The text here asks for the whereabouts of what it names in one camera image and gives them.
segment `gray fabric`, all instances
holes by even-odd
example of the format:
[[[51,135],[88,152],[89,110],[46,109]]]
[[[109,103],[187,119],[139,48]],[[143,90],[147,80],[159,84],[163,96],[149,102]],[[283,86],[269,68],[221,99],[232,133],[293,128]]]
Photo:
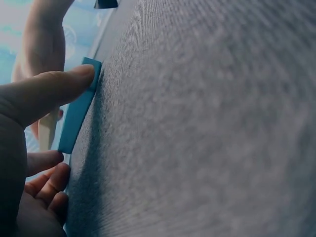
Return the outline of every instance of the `gray fabric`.
[[[71,237],[316,236],[316,2],[121,0]]]

